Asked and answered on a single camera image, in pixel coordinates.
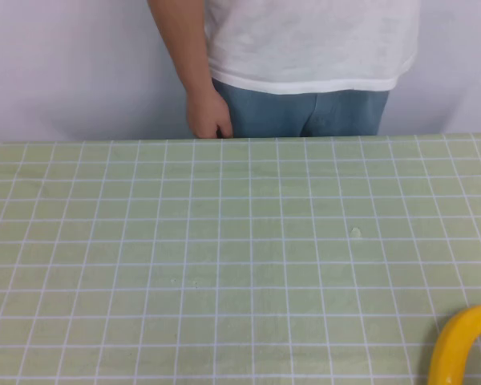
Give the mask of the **person's right hand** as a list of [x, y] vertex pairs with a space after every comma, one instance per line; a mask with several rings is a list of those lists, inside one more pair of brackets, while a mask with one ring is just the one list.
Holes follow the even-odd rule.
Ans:
[[228, 105], [214, 86], [186, 92], [188, 125], [196, 138], [233, 137]]

